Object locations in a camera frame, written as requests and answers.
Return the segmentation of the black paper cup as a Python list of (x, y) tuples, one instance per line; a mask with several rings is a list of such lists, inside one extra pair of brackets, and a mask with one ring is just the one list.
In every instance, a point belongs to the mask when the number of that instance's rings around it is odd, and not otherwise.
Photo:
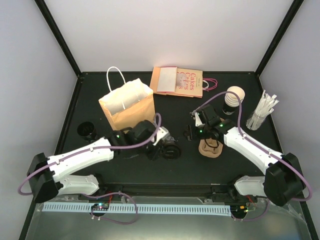
[(176, 160), (181, 156), (181, 149), (180, 147), (173, 143), (173, 144), (166, 144), (162, 150), (162, 157), (166, 160)]
[(90, 121), (82, 122), (77, 127), (77, 134), (87, 142), (94, 142), (97, 139), (97, 130)]

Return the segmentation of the orange paper bag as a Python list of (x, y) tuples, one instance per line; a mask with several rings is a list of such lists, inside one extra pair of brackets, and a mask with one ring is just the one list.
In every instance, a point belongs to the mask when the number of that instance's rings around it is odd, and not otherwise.
[[(116, 69), (123, 80), (123, 85), (114, 90), (111, 88), (109, 71)], [(155, 120), (154, 91), (140, 78), (126, 81), (123, 73), (111, 66), (106, 72), (109, 93), (98, 100), (111, 128), (122, 130), (135, 127), (139, 122)]]

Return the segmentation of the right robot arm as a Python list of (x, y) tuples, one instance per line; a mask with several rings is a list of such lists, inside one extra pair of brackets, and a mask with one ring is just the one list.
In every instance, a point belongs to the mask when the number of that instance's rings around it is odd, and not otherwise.
[(244, 175), (236, 179), (227, 189), (230, 200), (238, 202), (251, 195), (268, 198), (282, 207), (306, 188), (299, 161), (292, 153), (283, 154), (266, 147), (232, 120), (221, 120), (210, 104), (191, 112), (191, 116), (194, 124), (188, 125), (184, 132), (188, 140), (216, 140), (240, 153), (263, 173), (263, 176)]

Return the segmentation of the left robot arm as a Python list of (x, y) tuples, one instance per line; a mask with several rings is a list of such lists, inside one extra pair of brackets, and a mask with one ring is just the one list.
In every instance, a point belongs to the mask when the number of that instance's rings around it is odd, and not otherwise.
[(135, 127), (114, 130), (108, 137), (60, 155), (34, 156), (27, 172), (27, 180), (35, 203), (44, 203), (58, 195), (85, 194), (103, 199), (108, 192), (97, 175), (76, 176), (74, 173), (101, 162), (113, 160), (118, 155), (138, 155), (156, 158), (169, 131), (148, 120)]

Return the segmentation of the stack of paper cups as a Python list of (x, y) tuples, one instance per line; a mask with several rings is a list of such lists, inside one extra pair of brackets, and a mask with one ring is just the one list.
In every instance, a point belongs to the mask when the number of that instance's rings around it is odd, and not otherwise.
[(224, 104), (222, 112), (226, 115), (232, 115), (240, 106), (239, 100), (242, 103), (245, 98), (245, 91), (239, 86), (231, 86), (227, 89), (224, 96)]

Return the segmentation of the Cakes printed paper bag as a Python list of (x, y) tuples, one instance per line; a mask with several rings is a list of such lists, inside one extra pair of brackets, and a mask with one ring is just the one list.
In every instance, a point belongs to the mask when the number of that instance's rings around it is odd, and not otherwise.
[(175, 90), (164, 92), (165, 95), (202, 98), (203, 92), (209, 92), (218, 87), (215, 78), (203, 78), (202, 70), (177, 68)]

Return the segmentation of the orange flat bag stack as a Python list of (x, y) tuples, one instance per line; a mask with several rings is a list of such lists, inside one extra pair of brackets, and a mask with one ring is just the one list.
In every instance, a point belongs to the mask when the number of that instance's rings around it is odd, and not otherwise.
[(149, 87), (155, 94), (172, 94), (176, 91), (177, 66), (154, 67)]

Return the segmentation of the jar of white stirrers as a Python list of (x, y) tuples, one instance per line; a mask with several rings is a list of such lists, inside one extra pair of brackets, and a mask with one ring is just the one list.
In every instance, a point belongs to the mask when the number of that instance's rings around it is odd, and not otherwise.
[(257, 107), (252, 112), (251, 116), (246, 121), (246, 127), (249, 130), (256, 131), (264, 123), (267, 116), (274, 111), (274, 106), (279, 102), (277, 95), (270, 96), (264, 90), (257, 104)]

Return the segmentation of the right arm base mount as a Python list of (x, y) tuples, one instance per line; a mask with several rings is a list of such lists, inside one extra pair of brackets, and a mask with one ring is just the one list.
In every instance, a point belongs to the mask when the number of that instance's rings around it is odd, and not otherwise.
[(207, 199), (219, 203), (245, 204), (249, 202), (257, 203), (258, 198), (253, 195), (241, 195), (233, 185), (212, 185)]

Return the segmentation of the black frame post right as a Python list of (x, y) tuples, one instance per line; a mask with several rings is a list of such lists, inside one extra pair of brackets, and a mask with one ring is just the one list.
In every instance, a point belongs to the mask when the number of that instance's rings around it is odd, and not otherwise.
[(264, 53), (256, 71), (255, 75), (260, 77), (263, 73), (264, 69), (266, 68), (269, 60), (271, 59), (273, 53), (277, 49), (279, 43), (281, 42), (283, 36), (285, 35), (286, 31), (288, 30), (289, 26), (291, 25), (293, 19), (295, 18), (297, 12), (299, 11), (300, 7), (302, 6), (304, 0), (293, 0), (288, 11), (286, 12), (281, 24), (279, 25), (274, 37), (272, 38), (266, 52)]

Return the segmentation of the black frame post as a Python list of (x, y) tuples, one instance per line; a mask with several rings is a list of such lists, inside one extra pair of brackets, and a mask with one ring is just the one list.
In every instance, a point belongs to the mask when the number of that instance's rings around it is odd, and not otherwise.
[(58, 45), (60, 46), (62, 52), (64, 53), (68, 63), (70, 64), (73, 72), (77, 77), (79, 77), (82, 74), (82, 71), (80, 70), (70, 48), (68, 47), (67, 42), (65, 41), (65, 38), (63, 37), (53, 15), (51, 14), (46, 2), (44, 0), (34, 0), (36, 3), (38, 9), (40, 10), (43, 18), (45, 19), (48, 27), (50, 28), (53, 36), (55, 37)]
[(291, 25), (293, 19), (295, 18), (297, 12), (299, 11), (300, 7), (302, 6), (304, 0), (293, 0), (288, 11), (286, 12), (281, 24), (279, 25), (274, 37), (272, 38), (266, 52), (264, 53), (256, 71), (255, 75), (260, 77), (263, 73), (264, 69), (266, 68), (269, 60), (271, 59), (273, 53), (277, 49), (279, 43), (281, 42), (283, 36), (285, 35), (286, 31), (288, 30), (289, 26)]

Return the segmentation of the black frame post left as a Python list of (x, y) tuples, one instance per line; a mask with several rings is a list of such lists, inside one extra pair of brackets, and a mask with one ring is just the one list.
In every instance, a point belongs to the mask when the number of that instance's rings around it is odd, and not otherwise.
[(63, 37), (53, 15), (51, 14), (46, 2), (44, 0), (34, 0), (36, 3), (38, 9), (40, 10), (43, 18), (45, 19), (48, 27), (50, 28), (53, 36), (55, 37), (58, 45), (60, 46), (62, 52), (64, 53), (68, 63), (70, 64), (73, 72), (77, 77), (79, 77), (82, 74), (82, 71), (80, 70), (70, 48), (68, 47), (67, 42), (65, 41), (65, 38)]

